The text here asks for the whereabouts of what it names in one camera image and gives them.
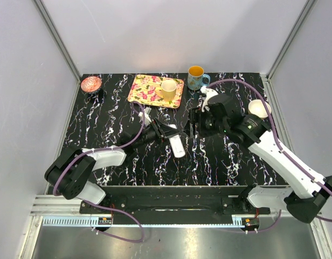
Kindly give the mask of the white remote control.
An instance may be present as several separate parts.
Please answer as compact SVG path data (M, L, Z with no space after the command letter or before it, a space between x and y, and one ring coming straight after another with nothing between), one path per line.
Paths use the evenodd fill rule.
M175 158L182 158L185 156L185 150L179 135L179 130L177 129L175 124L169 124L169 127L175 129L177 134L173 134L171 137L167 137L170 142L172 152Z

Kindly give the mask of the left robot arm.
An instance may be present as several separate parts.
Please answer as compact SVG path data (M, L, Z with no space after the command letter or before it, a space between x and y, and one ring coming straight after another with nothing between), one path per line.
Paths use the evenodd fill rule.
M91 174L105 167L121 166L139 147L151 142L163 143L179 134L176 126L153 119L133 135L124 133L117 145L97 149L70 145L46 170L44 178L54 187L55 196L88 201L98 213L105 213L110 208L110 200L101 187L89 181Z

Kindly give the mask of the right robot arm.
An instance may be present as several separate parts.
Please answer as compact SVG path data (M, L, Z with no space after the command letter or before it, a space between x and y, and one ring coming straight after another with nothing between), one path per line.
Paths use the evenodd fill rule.
M225 135L263 159L289 184L288 188L247 187L233 204L243 213L257 208L286 210L297 220L311 223L332 193L332 176L308 167L260 117L242 115L225 94L206 97L202 107L190 109L184 132L189 137L198 133L202 138Z

